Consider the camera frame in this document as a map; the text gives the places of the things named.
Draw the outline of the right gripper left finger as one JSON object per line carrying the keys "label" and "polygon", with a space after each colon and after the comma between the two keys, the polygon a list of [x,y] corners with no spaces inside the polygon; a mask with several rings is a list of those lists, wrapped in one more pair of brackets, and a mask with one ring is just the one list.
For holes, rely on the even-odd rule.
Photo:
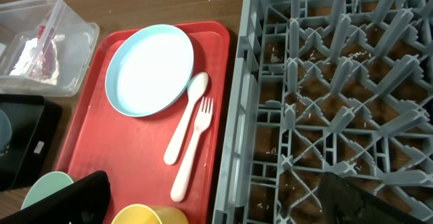
{"label": "right gripper left finger", "polygon": [[1,224],[103,223],[111,191],[105,171],[95,171],[60,191],[7,216]]}

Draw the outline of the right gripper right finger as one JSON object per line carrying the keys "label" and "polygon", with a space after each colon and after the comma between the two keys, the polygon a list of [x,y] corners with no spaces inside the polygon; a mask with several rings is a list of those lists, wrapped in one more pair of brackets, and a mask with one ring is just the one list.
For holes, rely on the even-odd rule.
{"label": "right gripper right finger", "polygon": [[317,195],[327,224],[419,223],[419,219],[331,172],[322,175]]}

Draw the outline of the yellow plastic cup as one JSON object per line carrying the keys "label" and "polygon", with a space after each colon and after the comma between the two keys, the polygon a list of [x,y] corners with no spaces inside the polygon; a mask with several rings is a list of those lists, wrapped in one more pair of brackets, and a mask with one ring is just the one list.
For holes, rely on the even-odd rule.
{"label": "yellow plastic cup", "polygon": [[132,204],[124,207],[112,224],[188,224],[185,214],[174,207]]}

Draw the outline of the light blue bowl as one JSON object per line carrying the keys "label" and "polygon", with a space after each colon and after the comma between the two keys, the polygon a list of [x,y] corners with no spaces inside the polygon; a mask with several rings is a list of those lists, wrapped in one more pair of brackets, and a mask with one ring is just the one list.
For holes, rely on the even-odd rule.
{"label": "light blue bowl", "polygon": [[10,120],[7,116],[7,114],[1,110],[0,111],[0,123],[1,123],[1,154],[6,153],[7,149],[8,149],[8,145],[10,144],[11,138],[12,138],[12,125],[10,123]]}

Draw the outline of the red snack wrapper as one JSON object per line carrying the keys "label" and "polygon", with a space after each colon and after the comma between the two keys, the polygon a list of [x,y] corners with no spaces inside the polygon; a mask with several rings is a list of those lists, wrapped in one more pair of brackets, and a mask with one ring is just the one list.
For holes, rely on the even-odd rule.
{"label": "red snack wrapper", "polygon": [[45,26],[41,25],[38,30],[37,44],[43,43],[41,51],[38,54],[37,60],[32,67],[30,76],[44,83],[55,83],[58,75],[57,69],[57,51],[53,44],[54,30],[51,28],[47,38],[43,41],[42,36],[45,31]]}

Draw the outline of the white napkin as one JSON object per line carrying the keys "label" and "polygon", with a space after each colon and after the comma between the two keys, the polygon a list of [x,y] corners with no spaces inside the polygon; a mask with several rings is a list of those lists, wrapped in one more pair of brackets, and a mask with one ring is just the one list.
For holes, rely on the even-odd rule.
{"label": "white napkin", "polygon": [[[48,85],[57,85],[58,84],[58,77],[60,75],[60,63],[58,61],[58,49],[57,49],[57,43],[63,41],[65,39],[64,35],[55,35],[53,38],[53,44],[57,51],[57,69],[58,75],[56,76],[55,83],[45,83]],[[28,77],[32,78],[30,76],[32,67],[34,66],[35,62],[33,61],[33,57],[36,54],[36,48],[37,48],[37,38],[29,38],[25,37],[23,35],[16,35],[13,39],[13,42],[18,44],[18,51],[16,52],[14,58],[11,61],[11,64],[7,67],[6,75],[8,76],[24,76],[28,70],[30,70]]]}

